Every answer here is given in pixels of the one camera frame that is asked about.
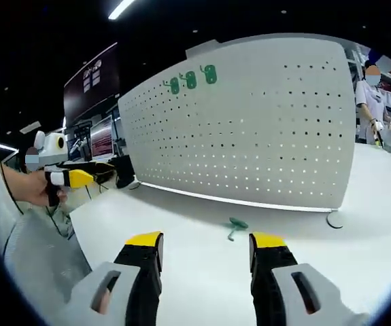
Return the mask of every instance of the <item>desk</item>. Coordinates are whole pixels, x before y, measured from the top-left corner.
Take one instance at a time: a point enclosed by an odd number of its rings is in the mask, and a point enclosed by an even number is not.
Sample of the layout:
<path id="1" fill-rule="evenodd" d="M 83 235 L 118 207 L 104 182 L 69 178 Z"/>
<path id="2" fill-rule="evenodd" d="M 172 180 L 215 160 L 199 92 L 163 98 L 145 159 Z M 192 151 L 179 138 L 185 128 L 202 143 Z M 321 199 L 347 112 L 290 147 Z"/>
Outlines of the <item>desk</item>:
<path id="1" fill-rule="evenodd" d="M 344 304 L 373 312 L 391 290 L 391 154 L 356 144 L 350 183 L 338 212 L 261 209 L 140 186 L 110 189 L 71 213 L 94 269 L 113 261 L 134 234 L 164 232 L 163 293 L 157 325 L 255 325 L 248 232 L 278 234 L 341 290 Z M 229 217 L 249 224 L 227 240 Z"/>

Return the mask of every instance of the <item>green object on table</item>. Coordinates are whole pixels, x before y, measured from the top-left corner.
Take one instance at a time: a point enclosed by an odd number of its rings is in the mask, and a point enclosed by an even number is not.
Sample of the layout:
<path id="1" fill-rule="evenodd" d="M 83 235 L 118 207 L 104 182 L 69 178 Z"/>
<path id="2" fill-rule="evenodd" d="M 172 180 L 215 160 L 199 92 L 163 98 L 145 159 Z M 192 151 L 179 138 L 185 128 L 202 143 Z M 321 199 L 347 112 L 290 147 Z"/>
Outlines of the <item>green object on table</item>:
<path id="1" fill-rule="evenodd" d="M 235 233 L 235 231 L 237 231 L 237 230 L 248 229 L 248 224 L 245 223 L 244 221 L 240 221 L 238 219 L 235 219 L 234 217 L 230 217 L 230 222 L 233 224 L 233 230 L 231 230 L 230 234 L 228 235 L 228 239 L 230 241 L 234 241 L 235 239 L 233 239 L 231 237 L 233 235 L 233 233 Z"/>

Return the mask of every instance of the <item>ceiling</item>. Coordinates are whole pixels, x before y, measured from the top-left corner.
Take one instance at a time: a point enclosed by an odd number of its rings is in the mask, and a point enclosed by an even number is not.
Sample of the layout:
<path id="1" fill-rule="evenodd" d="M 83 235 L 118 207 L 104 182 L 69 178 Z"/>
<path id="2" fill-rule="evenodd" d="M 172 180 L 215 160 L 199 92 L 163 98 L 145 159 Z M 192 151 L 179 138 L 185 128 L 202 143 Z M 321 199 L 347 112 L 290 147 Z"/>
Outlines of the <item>ceiling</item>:
<path id="1" fill-rule="evenodd" d="M 64 83 L 116 41 L 121 94 L 184 60 L 185 49 L 211 39 L 319 33 L 391 58 L 387 5 L 377 11 L 342 3 L 323 10 L 310 2 L 300 8 L 263 0 L 136 0 L 109 21 L 120 0 L 20 2 L 0 4 L 0 139 L 14 146 L 24 141 L 18 131 L 34 121 L 44 131 L 62 126 Z"/>

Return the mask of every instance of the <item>person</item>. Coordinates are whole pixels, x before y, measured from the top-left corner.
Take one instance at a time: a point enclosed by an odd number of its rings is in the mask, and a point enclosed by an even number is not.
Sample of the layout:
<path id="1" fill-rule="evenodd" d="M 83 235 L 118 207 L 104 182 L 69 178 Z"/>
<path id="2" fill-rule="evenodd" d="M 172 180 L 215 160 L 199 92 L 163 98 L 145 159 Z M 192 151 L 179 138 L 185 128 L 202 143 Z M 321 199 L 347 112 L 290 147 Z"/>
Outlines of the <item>person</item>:
<path id="1" fill-rule="evenodd" d="M 29 174 L 20 173 L 2 164 L 3 174 L 12 197 L 20 202 L 30 202 L 37 206 L 49 206 L 46 193 L 47 180 L 43 170 Z M 67 194 L 58 191 L 61 202 L 67 201 Z"/>
<path id="2" fill-rule="evenodd" d="M 369 60 L 364 64 L 366 70 L 371 66 L 376 68 Z M 366 72 L 364 72 L 363 79 L 358 81 L 356 85 L 356 105 L 360 108 L 358 142 L 375 144 L 374 134 L 377 131 L 378 122 L 382 124 L 386 120 L 387 113 L 381 93 L 379 93 L 376 86 L 370 84 L 366 80 Z"/>

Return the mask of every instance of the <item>screen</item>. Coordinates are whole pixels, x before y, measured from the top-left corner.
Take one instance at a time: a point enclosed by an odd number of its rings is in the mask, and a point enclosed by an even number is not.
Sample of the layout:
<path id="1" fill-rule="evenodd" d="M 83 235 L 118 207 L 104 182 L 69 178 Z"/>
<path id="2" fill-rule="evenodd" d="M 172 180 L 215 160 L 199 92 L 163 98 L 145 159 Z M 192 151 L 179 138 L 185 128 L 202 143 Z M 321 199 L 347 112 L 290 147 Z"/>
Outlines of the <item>screen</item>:
<path id="1" fill-rule="evenodd" d="M 67 126 L 83 113 L 119 93 L 120 80 L 116 44 L 109 47 L 76 73 L 64 87 L 64 111 Z"/>
<path id="2" fill-rule="evenodd" d="M 92 158 L 114 154 L 112 143 L 112 117 L 106 117 L 91 127 Z"/>

